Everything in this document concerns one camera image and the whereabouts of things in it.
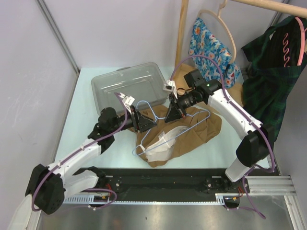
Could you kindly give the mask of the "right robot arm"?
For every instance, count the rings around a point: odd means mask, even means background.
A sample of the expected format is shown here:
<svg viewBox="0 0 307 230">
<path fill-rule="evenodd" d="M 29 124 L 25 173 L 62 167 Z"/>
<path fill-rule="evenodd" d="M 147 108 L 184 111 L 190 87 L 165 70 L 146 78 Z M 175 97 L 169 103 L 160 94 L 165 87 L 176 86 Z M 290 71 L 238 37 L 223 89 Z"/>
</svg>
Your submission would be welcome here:
<svg viewBox="0 0 307 230">
<path fill-rule="evenodd" d="M 226 177 L 221 180 L 221 186 L 226 192 L 238 188 L 238 180 L 247 175 L 257 163 L 267 156 L 273 157 L 274 128 L 265 125 L 245 111 L 223 88 L 216 79 L 206 81 L 196 69 L 184 76 L 190 91 L 177 95 L 176 84 L 168 80 L 164 90 L 169 91 L 169 102 L 165 122 L 186 117 L 187 109 L 204 102 L 215 109 L 233 127 L 241 139 L 236 149 L 236 159 L 226 171 Z"/>
</svg>

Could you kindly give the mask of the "green plaid garment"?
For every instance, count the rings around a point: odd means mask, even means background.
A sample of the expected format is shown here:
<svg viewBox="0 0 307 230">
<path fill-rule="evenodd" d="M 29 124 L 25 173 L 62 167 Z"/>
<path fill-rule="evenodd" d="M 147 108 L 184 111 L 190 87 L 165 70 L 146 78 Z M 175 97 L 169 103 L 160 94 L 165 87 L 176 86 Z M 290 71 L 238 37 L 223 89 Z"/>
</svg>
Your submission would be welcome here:
<svg viewBox="0 0 307 230">
<path fill-rule="evenodd" d="M 263 124 L 271 124 L 275 137 L 282 126 L 287 97 L 307 65 L 304 51 L 301 66 L 283 66 L 283 29 L 294 17 L 288 16 L 242 47 L 251 63 L 243 83 L 244 109 Z"/>
</svg>

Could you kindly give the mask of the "pink plastic hanger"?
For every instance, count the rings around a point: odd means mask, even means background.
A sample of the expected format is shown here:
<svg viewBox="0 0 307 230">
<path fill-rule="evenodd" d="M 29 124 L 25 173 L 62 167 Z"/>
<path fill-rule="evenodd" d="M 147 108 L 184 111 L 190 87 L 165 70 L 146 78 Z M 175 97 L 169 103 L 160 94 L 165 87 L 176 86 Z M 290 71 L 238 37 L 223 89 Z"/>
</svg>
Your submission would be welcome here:
<svg viewBox="0 0 307 230">
<path fill-rule="evenodd" d="M 301 66 L 305 50 L 305 32 L 303 20 L 295 16 L 283 29 L 283 66 Z"/>
</svg>

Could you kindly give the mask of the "blue floral skirt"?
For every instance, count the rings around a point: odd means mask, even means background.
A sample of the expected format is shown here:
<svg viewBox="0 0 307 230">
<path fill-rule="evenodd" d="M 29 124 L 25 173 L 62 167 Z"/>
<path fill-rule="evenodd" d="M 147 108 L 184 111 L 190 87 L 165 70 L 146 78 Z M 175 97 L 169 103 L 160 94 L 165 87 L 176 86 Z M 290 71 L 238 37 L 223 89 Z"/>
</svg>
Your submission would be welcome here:
<svg viewBox="0 0 307 230">
<path fill-rule="evenodd" d="M 208 29 L 203 19 L 197 18 L 192 29 L 189 51 L 190 56 L 203 55 L 203 57 L 194 57 L 192 60 L 196 68 L 200 71 L 206 81 L 216 79 L 221 80 L 218 68 L 221 69 L 224 78 L 224 86 L 232 88 L 240 75 L 240 69 L 235 62 L 231 63 L 232 55 L 227 46 L 219 41 Z"/>
</svg>

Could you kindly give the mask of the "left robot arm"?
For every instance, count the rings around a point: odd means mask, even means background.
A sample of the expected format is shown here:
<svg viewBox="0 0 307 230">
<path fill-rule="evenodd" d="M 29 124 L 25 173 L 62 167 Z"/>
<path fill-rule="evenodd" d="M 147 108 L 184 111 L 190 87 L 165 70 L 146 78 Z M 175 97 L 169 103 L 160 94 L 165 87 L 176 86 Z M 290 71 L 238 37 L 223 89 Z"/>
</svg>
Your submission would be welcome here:
<svg viewBox="0 0 307 230">
<path fill-rule="evenodd" d="M 116 133 L 126 129 L 143 133 L 156 125 L 134 106 L 121 116 L 112 107 L 103 109 L 92 132 L 79 148 L 58 162 L 48 166 L 39 164 L 33 169 L 25 192 L 26 196 L 32 197 L 32 210 L 50 215 L 66 198 L 83 191 L 104 190 L 106 174 L 102 170 L 91 166 L 79 172 L 80 168 L 104 153 L 115 141 Z"/>
</svg>

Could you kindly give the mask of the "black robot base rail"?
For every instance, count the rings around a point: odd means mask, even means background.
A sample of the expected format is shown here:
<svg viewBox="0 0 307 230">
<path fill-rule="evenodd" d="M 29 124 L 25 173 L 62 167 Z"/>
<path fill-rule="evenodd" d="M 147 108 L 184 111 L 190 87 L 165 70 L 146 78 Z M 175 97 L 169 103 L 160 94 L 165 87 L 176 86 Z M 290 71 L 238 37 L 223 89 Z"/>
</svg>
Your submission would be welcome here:
<svg viewBox="0 0 307 230">
<path fill-rule="evenodd" d="M 247 180 L 231 182 L 218 169 L 102 169 L 94 189 L 107 189 L 118 202 L 191 204 L 226 202 L 239 204 L 249 192 Z"/>
</svg>

